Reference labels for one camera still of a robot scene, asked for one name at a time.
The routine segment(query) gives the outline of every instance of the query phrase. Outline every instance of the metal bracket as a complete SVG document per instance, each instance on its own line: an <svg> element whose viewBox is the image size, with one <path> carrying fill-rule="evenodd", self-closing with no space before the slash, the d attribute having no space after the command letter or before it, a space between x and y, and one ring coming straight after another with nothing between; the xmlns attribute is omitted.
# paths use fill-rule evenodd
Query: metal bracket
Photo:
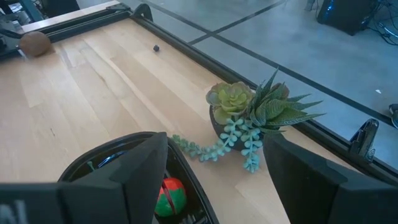
<svg viewBox="0 0 398 224"><path fill-rule="evenodd" d="M376 152L372 145L378 128L378 120L367 120L351 138L351 147L348 149L348 152L359 156L366 163L372 163L374 153Z"/></svg>
<svg viewBox="0 0 398 224"><path fill-rule="evenodd" d="M143 17L145 19L150 20L151 22L154 21L154 18L152 17L152 12L150 11L150 7L145 3L142 3L139 6L137 6L134 12L132 12L131 18L138 18L138 17Z"/></svg>
<svg viewBox="0 0 398 224"><path fill-rule="evenodd" d="M125 3L115 4L113 6L108 6L105 9L109 11L121 11L121 10L130 10L130 7Z"/></svg>

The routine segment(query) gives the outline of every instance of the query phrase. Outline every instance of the potted succulent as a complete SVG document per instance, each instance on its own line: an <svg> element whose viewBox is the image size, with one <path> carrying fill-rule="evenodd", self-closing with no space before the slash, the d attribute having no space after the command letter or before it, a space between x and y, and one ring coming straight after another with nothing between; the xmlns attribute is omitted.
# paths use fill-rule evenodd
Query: potted succulent
<svg viewBox="0 0 398 224"><path fill-rule="evenodd" d="M219 83L206 94L210 104L210 119L219 139L212 146L200 147L178 135L173 140L191 157L200 161L217 161L232 149L241 151L246 158L243 167L250 172L259 168L256 151L262 147L265 134L277 134L280 127L297 124L322 114L307 114L303 110L321 103L299 103L307 95L289 97L289 89L284 83L272 82L276 70L264 85L262 82L255 91L243 82L234 84Z"/></svg>

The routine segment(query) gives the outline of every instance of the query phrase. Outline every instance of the wooden table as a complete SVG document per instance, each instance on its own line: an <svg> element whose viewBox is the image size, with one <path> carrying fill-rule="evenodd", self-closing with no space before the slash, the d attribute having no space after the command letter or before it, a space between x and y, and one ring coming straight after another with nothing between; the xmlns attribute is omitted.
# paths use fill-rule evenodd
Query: wooden table
<svg viewBox="0 0 398 224"><path fill-rule="evenodd" d="M160 52L152 50L155 44ZM1 182L56 181L84 152L138 131L167 131L202 145L217 138L205 93L221 80L134 21L54 49L0 63ZM289 141L349 167L297 130L284 129ZM289 222L261 158L255 174L242 168L239 152L218 162L188 159L220 223Z"/></svg>

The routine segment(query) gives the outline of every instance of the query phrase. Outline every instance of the succulent plant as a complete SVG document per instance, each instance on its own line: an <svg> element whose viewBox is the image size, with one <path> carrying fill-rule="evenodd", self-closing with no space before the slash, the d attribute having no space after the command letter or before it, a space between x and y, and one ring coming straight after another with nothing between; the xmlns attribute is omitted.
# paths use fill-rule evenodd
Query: succulent plant
<svg viewBox="0 0 398 224"><path fill-rule="evenodd" d="M307 95L289 98L289 89L284 83L272 82L278 72L274 72L268 82L262 82L256 89L253 100L248 104L246 115L264 134L280 133L281 126L293 125L316 118L323 114L307 114L302 111L322 101L313 103L299 103L299 100Z"/></svg>
<svg viewBox="0 0 398 224"><path fill-rule="evenodd" d="M213 106L216 122L227 124L227 119L244 112L253 95L254 93L243 82L219 83L207 93L206 100Z"/></svg>

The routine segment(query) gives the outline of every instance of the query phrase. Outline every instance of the black speaker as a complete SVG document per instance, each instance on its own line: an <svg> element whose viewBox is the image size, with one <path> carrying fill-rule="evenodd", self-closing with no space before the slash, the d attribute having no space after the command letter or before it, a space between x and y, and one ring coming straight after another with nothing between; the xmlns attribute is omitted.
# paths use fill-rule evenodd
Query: black speaker
<svg viewBox="0 0 398 224"><path fill-rule="evenodd" d="M317 21L355 35L368 26L379 6L377 0L325 0Z"/></svg>

